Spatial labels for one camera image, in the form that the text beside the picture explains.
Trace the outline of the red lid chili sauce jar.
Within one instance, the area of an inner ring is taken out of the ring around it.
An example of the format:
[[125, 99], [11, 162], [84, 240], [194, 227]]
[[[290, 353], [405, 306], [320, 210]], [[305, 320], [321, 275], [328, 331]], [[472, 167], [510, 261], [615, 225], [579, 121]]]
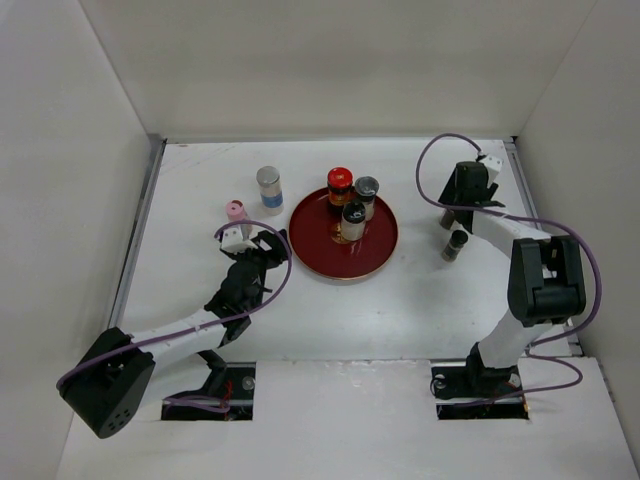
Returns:
[[352, 200], [353, 182], [353, 174], [346, 167], [334, 167], [328, 172], [328, 210], [331, 214], [341, 214]]

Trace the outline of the black lid pepper shaker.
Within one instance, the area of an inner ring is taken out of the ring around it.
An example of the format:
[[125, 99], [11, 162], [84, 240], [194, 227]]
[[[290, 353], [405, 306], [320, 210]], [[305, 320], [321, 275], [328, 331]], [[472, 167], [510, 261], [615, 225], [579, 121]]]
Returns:
[[469, 236], [464, 230], [453, 231], [442, 251], [442, 258], [447, 262], [454, 262], [468, 240]]

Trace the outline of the white lid spice jar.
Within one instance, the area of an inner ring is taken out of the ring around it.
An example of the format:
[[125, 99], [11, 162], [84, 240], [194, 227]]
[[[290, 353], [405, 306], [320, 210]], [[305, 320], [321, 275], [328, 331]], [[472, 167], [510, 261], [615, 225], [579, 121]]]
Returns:
[[439, 220], [439, 225], [445, 230], [450, 230], [455, 222], [455, 212], [445, 210]]

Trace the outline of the clear lid white shaker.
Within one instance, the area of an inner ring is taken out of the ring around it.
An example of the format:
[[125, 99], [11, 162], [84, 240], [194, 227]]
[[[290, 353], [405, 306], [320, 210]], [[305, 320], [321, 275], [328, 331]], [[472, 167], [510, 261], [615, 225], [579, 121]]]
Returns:
[[374, 216], [379, 182], [372, 176], [359, 177], [354, 183], [354, 191], [358, 200], [365, 207], [365, 220], [370, 221]]

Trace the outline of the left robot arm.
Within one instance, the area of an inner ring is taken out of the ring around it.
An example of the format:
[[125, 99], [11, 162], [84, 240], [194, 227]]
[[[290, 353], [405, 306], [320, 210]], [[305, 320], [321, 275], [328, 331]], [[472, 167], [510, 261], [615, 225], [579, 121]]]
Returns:
[[267, 287], [268, 271], [293, 265], [285, 230], [261, 224], [257, 234], [243, 239], [244, 224], [234, 221], [215, 233], [232, 264], [201, 309], [143, 332], [107, 329], [57, 381], [60, 397], [98, 438], [115, 435], [156, 400], [166, 413], [200, 410], [224, 419], [233, 409], [238, 383], [217, 351], [237, 340], [252, 315], [280, 294]]

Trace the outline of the silver lid blue label bottle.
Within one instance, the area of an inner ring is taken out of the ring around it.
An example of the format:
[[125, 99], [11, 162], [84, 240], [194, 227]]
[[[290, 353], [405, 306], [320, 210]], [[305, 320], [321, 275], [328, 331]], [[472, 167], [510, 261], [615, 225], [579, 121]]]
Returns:
[[273, 166], [263, 166], [256, 173], [263, 208], [271, 215], [283, 211], [283, 193], [280, 172]]

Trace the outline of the black knob white grinder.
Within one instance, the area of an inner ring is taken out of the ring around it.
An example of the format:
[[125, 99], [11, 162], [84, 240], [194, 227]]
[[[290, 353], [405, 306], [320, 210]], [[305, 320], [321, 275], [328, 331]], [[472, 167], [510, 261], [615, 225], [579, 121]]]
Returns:
[[362, 238], [366, 226], [366, 207], [359, 200], [346, 204], [342, 210], [341, 235], [349, 242]]

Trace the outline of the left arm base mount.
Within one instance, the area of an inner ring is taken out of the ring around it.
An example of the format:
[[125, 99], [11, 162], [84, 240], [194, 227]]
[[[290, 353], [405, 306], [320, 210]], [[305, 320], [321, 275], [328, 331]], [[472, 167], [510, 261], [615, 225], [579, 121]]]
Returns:
[[164, 401], [162, 421], [251, 421], [257, 367], [255, 362], [228, 363], [215, 351], [201, 351], [191, 357], [207, 375], [199, 386], [171, 395]]

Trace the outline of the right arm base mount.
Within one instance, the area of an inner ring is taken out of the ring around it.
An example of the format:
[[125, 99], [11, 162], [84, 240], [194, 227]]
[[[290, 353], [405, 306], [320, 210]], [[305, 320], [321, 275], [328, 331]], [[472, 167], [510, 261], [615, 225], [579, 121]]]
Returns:
[[522, 390], [517, 368], [477, 385], [471, 383], [463, 365], [432, 366], [431, 374], [430, 390], [436, 398], [439, 420], [529, 419], [522, 396], [502, 399], [502, 396]]

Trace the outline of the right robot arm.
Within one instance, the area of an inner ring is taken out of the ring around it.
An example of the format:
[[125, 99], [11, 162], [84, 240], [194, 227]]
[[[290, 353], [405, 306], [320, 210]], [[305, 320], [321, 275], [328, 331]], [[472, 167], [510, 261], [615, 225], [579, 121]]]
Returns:
[[463, 366], [432, 370], [431, 389], [439, 399], [495, 398], [520, 390], [517, 363], [526, 349], [586, 306], [575, 238], [551, 236], [510, 219], [507, 211], [485, 213], [498, 205], [493, 196], [501, 168], [501, 160], [492, 156], [459, 162], [439, 197], [448, 207], [440, 224], [451, 233], [444, 259], [455, 260], [470, 236], [476, 236], [510, 261], [505, 315], [472, 346]]

